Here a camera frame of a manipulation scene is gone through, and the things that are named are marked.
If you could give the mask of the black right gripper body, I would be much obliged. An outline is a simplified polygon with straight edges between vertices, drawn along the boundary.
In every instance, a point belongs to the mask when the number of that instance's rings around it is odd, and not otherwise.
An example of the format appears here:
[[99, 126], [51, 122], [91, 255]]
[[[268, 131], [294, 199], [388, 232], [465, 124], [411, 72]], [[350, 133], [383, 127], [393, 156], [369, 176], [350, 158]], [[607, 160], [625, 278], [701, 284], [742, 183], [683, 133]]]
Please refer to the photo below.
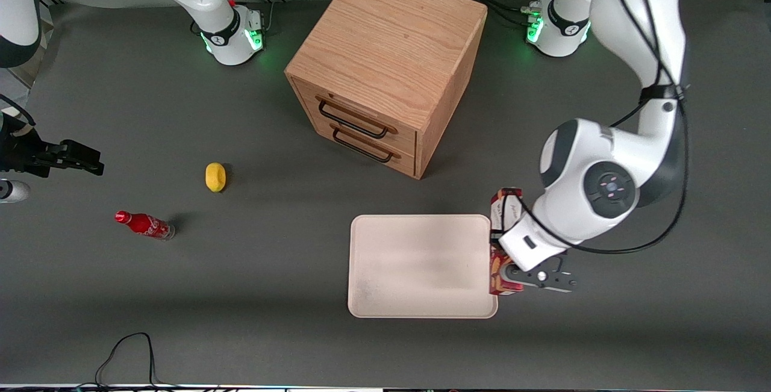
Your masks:
[[39, 137], [35, 129], [21, 137], [2, 131], [1, 137], [1, 172], [49, 177], [50, 168], [36, 164], [36, 156], [45, 154], [48, 144]]

